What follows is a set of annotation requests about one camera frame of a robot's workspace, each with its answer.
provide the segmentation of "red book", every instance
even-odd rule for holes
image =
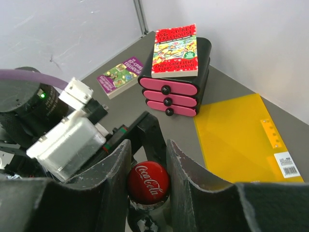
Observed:
[[[195,24],[156,31],[153,78],[197,76],[196,33]]]

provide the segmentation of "white sticker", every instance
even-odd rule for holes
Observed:
[[[284,178],[300,176],[288,151],[274,154]]]

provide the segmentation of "yellow folder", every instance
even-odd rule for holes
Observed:
[[[259,94],[203,105],[194,118],[206,167],[235,182],[303,182]]]

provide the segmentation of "gray table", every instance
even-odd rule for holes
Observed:
[[[176,115],[168,117],[164,112],[150,109],[145,104],[145,98],[141,93],[142,88],[138,84],[109,100],[96,80],[97,76],[131,56],[136,56],[140,61],[145,62],[153,47],[154,34],[154,32],[149,33],[124,52],[98,68],[83,81],[94,90],[93,97],[110,108],[109,114],[101,121],[101,124],[108,131],[112,131],[114,127],[119,127],[122,124],[129,126],[143,111],[147,110],[159,119],[165,139],[175,140],[186,155],[205,166],[192,118]],[[252,91],[245,86],[217,69],[210,67],[210,75],[202,103],[219,102],[251,93]],[[307,142],[309,125],[271,102],[263,100],[302,177],[305,181],[309,181],[309,170],[306,165],[309,163],[309,143]],[[138,161],[144,160],[144,151],[140,149],[136,157]]]

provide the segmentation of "pink drawer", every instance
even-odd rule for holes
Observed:
[[[154,78],[143,77],[139,80],[140,85],[146,89],[156,90],[168,95],[170,93],[183,94],[193,96],[197,94],[197,87],[190,84],[179,81],[169,81]]]
[[[173,105],[194,107],[197,105],[196,99],[182,95],[175,95],[175,94],[164,95],[161,92],[152,90],[143,91],[143,95],[149,100],[163,102],[165,106],[171,106],[173,104]]]
[[[195,109],[178,106],[178,105],[171,105],[165,106],[162,102],[155,102],[155,101],[147,101],[147,105],[154,109],[154,110],[161,110],[165,111],[166,115],[172,116],[173,114],[184,115],[189,117],[194,117],[197,115]]]

